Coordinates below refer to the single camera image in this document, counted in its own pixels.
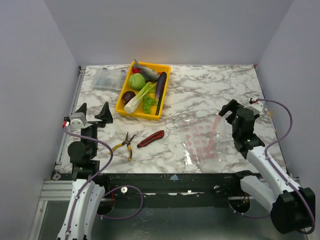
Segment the clear zip top bag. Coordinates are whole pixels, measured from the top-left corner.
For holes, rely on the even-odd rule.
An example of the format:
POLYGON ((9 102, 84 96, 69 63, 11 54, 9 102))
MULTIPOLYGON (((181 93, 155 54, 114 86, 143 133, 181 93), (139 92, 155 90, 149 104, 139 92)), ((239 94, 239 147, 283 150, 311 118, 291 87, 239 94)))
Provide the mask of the clear zip top bag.
POLYGON ((228 134, 221 116, 184 119, 178 123, 177 132, 186 166, 213 172, 227 165, 228 134))

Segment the grey toy fish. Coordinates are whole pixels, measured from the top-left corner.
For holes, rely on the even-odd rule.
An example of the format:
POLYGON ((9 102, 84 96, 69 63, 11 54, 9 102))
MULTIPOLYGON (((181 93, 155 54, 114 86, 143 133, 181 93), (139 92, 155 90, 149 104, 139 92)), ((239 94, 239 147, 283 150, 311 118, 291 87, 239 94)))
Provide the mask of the grey toy fish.
POLYGON ((140 70, 140 74, 145 77, 146 81, 149 82, 157 82, 160 74, 157 73, 154 69, 148 68, 144 65, 141 65, 136 59, 134 59, 133 68, 137 68, 140 70))

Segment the purple toy eggplant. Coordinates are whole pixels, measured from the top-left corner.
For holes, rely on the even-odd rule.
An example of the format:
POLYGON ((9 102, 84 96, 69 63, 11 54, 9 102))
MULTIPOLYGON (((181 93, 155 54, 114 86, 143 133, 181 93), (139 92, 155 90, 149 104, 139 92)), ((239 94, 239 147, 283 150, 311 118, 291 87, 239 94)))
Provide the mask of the purple toy eggplant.
POLYGON ((167 80, 167 73, 162 72, 157 80, 156 89, 155 89, 155 101, 159 102, 160 96, 164 91, 165 84, 167 80))

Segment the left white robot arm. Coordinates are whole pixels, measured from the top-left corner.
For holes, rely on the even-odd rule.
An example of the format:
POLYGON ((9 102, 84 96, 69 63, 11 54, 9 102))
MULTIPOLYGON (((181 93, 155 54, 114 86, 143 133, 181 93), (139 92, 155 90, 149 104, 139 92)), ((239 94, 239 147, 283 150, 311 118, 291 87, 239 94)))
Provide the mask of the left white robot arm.
POLYGON ((62 227, 57 235, 59 240, 88 240, 91 237, 95 214, 100 200, 107 197, 111 185, 97 177, 102 168, 95 160, 98 145, 107 146, 98 139, 98 129, 113 123, 108 102, 105 102, 94 121, 87 120, 87 104, 63 120, 62 129, 70 136, 80 140, 72 142, 67 148, 72 164, 71 197, 62 227))

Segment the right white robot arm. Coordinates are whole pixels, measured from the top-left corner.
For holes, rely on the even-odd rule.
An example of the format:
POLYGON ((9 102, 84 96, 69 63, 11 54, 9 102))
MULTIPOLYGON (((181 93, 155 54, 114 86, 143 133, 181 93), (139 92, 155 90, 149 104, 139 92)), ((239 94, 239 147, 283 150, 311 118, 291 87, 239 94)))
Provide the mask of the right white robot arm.
POLYGON ((256 119, 260 116, 264 99, 251 98, 247 106, 235 99, 219 111, 223 117, 231 114, 226 121, 232 126, 232 138, 236 150, 248 160, 262 176, 262 183, 250 171, 235 173, 230 191, 241 196, 252 196, 269 213, 273 226, 281 234, 297 231, 312 234, 316 227, 316 195, 309 187, 303 188, 293 180, 269 154, 275 142, 265 143, 254 133, 256 119))

